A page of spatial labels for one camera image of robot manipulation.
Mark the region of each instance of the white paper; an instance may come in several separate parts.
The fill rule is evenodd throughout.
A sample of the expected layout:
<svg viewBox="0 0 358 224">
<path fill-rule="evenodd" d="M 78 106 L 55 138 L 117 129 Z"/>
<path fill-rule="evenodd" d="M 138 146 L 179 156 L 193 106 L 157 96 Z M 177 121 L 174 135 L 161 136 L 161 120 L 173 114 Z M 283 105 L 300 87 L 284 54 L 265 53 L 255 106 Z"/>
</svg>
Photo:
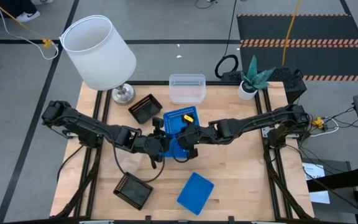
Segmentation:
<svg viewBox="0 0 358 224">
<path fill-rule="evenodd" d="M 309 164 L 309 163 L 303 162 L 303 167 L 305 168 L 306 173 L 308 173 L 313 178 L 319 178 L 319 177 L 325 176 L 324 170 L 322 169 L 322 168 L 324 168 L 323 165 Z M 306 180 L 311 179 L 306 174 L 305 174 L 305 177 L 306 177 Z M 310 193 L 310 199 L 312 202 L 329 204 L 328 191 L 312 192 L 312 193 Z"/>
</svg>

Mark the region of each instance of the gray floor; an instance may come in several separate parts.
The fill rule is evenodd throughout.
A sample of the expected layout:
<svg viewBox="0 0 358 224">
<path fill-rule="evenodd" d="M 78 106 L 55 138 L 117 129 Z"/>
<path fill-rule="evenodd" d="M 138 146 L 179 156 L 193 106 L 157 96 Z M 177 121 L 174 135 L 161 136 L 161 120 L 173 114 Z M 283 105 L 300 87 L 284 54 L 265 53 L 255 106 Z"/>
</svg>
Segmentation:
<svg viewBox="0 0 358 224">
<path fill-rule="evenodd" d="M 40 6 L 42 17 L 28 25 L 44 36 L 57 39 L 62 33 L 73 0 L 56 0 Z M 196 9 L 194 0 L 81 0 L 75 20 L 92 14 L 108 16 L 124 39 L 226 39 L 233 1 L 219 1 L 205 10 Z M 347 0 L 358 25 L 358 0 Z M 296 0 L 248 0 L 237 3 L 237 13 L 292 13 Z M 344 13 L 339 0 L 303 0 L 302 14 Z M 35 39 L 12 21 L 8 29 Z M 238 39 L 234 21 L 231 39 Z M 12 39 L 2 27 L 0 39 Z M 237 45 L 229 46 L 238 54 Z M 172 73 L 203 73 L 216 80 L 213 70 L 222 57 L 225 45 L 130 45 L 137 57 L 132 80 L 167 80 Z M 0 204 L 21 151 L 35 106 L 44 85 L 51 61 L 44 60 L 31 45 L 0 45 Z M 222 71 L 231 68 L 224 64 Z M 75 106 L 81 79 L 64 52 L 47 95 L 49 100 L 67 100 Z M 313 116 L 331 116 L 351 106 L 358 94 L 358 82 L 306 82 L 308 91 L 300 103 Z M 354 121 L 356 115 L 343 115 L 343 121 Z M 55 178 L 62 162 L 65 140 L 38 125 L 30 151 L 5 221 L 47 218 L 55 191 Z M 358 128 L 305 141 L 306 148 L 322 159 L 350 161 L 358 168 Z M 349 215 L 316 214 L 326 220 L 351 222 Z"/>
</svg>

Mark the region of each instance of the white cable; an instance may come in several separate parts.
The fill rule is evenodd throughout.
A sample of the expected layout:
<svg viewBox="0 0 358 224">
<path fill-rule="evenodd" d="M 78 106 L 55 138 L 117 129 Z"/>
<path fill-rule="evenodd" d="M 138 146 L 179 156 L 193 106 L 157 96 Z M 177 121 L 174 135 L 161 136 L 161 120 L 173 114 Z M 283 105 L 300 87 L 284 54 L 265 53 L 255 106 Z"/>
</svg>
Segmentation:
<svg viewBox="0 0 358 224">
<path fill-rule="evenodd" d="M 310 137 L 322 136 L 322 135 L 324 135 L 324 134 L 332 134 L 332 133 L 336 132 L 337 130 L 339 130 L 339 125 L 338 125 L 338 123 L 335 121 L 335 119 L 333 119 L 333 118 L 328 118 L 328 119 L 330 119 L 331 121 L 334 121 L 334 123 L 335 123 L 335 125 L 336 125 L 335 129 L 332 130 L 332 131 L 325 132 L 325 133 L 312 134 Z"/>
<path fill-rule="evenodd" d="M 57 57 L 57 55 L 59 54 L 59 49 L 57 48 L 57 46 L 55 45 L 55 43 L 52 42 L 52 45 L 53 45 L 53 46 L 55 47 L 55 49 L 56 49 L 56 54 L 55 54 L 55 56 L 53 56 L 53 57 L 51 57 L 51 58 L 45 57 L 44 52 L 42 51 L 42 49 L 40 48 L 40 46 L 38 46 L 37 44 L 35 44 L 35 43 L 33 43 L 33 42 L 27 40 L 27 39 L 24 38 L 24 37 L 19 37 L 19 36 L 16 36 L 16 35 L 11 34 L 11 33 L 7 30 L 7 27 L 6 27 L 6 24 L 5 24 L 5 19 L 4 19 L 4 16 L 3 16 L 1 10 L 0 10 L 0 15 L 1 15 L 2 22 L 4 23 L 5 31 L 6 31 L 9 35 L 11 35 L 11 36 L 13 36 L 13 37 L 15 37 L 15 38 L 18 38 L 18 39 L 25 40 L 25 41 L 27 41 L 28 43 L 30 43 L 30 44 L 36 46 L 36 47 L 40 50 L 40 52 L 41 52 L 41 54 L 42 54 L 42 57 L 43 57 L 45 60 L 53 60 L 55 57 Z"/>
</svg>

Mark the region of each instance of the wooden tabletop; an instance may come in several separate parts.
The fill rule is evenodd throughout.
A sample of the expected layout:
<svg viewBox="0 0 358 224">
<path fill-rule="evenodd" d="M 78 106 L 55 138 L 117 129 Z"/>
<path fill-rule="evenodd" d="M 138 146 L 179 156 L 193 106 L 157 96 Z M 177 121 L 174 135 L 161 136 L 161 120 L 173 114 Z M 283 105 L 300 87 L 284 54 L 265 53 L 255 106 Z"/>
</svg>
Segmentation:
<svg viewBox="0 0 358 224">
<path fill-rule="evenodd" d="M 272 109 L 287 105 L 283 84 L 279 82 L 270 84 L 268 92 Z M 165 112 L 192 106 L 174 105 L 170 101 L 167 85 L 139 85 L 134 88 L 136 90 L 134 103 L 150 93 L 156 97 L 163 106 L 162 111 L 157 115 L 160 118 Z M 255 100 L 241 100 L 237 95 L 237 88 L 237 86 L 207 86 L 204 102 L 196 105 L 200 125 L 207 126 L 208 121 L 217 119 L 242 119 L 256 115 Z M 96 91 L 83 84 L 77 110 L 92 116 L 95 98 Z M 265 111 L 262 92 L 261 99 L 262 108 Z M 151 120 L 143 125 L 138 124 L 129 114 L 127 110 L 129 107 L 130 105 L 119 106 L 111 100 L 107 123 L 141 128 L 144 134 L 151 133 L 153 130 Z M 101 119 L 102 111 L 103 106 L 100 109 L 99 119 Z M 287 144 L 297 148 L 295 140 L 287 139 Z M 78 147 L 77 139 L 69 140 L 65 158 Z M 167 159 L 162 175 L 150 183 L 154 191 L 143 209 L 138 211 L 112 193 L 122 174 L 114 163 L 112 146 L 105 141 L 92 219 L 144 220 L 146 215 L 151 215 L 153 220 L 227 220 L 228 216 L 234 216 L 237 221 L 274 220 L 259 130 L 245 133 L 227 146 L 197 145 L 197 148 L 199 156 L 184 164 Z M 53 200 L 51 215 L 60 212 L 77 190 L 84 155 L 85 150 L 63 168 Z M 281 155 L 289 191 L 303 209 L 313 216 L 299 153 L 288 147 L 281 150 Z M 143 156 L 140 168 L 135 175 L 140 179 L 151 179 L 160 168 L 161 164 L 157 164 L 157 169 L 153 170 L 150 159 Z M 177 203 L 177 197 L 192 172 L 199 173 L 214 184 L 214 189 L 200 215 L 191 213 Z M 85 193 L 81 214 L 85 213 L 87 199 L 88 193 Z M 279 190 L 278 199 L 281 216 L 284 217 L 282 195 Z"/>
</svg>

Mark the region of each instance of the blue basket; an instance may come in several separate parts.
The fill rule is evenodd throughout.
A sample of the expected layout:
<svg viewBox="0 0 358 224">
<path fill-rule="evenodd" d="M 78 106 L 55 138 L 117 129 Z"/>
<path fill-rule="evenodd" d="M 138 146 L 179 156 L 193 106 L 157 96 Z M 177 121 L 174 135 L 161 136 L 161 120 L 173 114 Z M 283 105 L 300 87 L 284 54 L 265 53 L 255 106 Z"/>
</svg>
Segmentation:
<svg viewBox="0 0 358 224">
<path fill-rule="evenodd" d="M 198 121 L 196 107 L 190 106 L 187 108 L 182 108 L 180 110 L 164 113 L 163 118 L 164 118 L 165 132 L 167 134 L 172 134 L 172 135 L 179 133 L 180 130 L 186 127 L 187 125 L 182 121 L 182 116 L 186 114 L 191 114 L 194 118 L 195 124 L 198 126 L 200 125 L 200 122 Z M 180 158 L 180 159 L 187 158 L 188 151 L 179 147 L 178 141 L 175 137 L 170 141 L 169 151 L 165 153 L 165 157 L 173 157 L 172 150 L 175 151 L 176 158 Z"/>
<path fill-rule="evenodd" d="M 197 173 L 192 173 L 177 202 L 199 215 L 214 189 L 214 184 Z"/>
</svg>

